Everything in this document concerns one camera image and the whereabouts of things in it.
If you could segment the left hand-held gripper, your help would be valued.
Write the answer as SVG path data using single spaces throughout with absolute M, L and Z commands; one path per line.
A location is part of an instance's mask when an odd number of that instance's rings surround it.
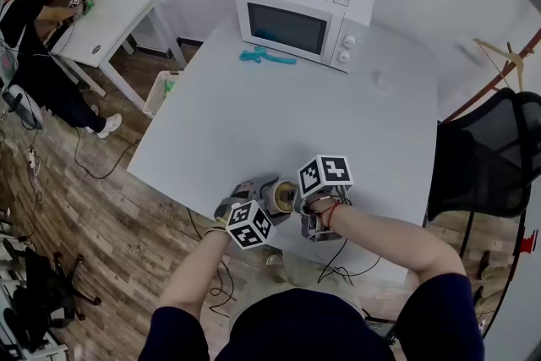
M 265 194 L 279 179 L 279 176 L 261 176 L 244 181 L 216 207 L 215 220 L 225 222 L 227 233 L 240 249 L 268 244 L 276 233 L 274 225 L 291 216 L 291 212 L 268 211 Z

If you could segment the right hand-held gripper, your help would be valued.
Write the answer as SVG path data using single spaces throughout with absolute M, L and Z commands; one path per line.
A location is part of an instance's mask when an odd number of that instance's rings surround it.
M 317 155 L 298 169 L 298 187 L 292 202 L 292 210 L 301 216 L 301 233 L 313 243 L 341 238 L 327 227 L 322 217 L 309 208 L 310 198 L 322 194 L 350 205 L 348 192 L 353 186 L 349 163 L 345 156 Z

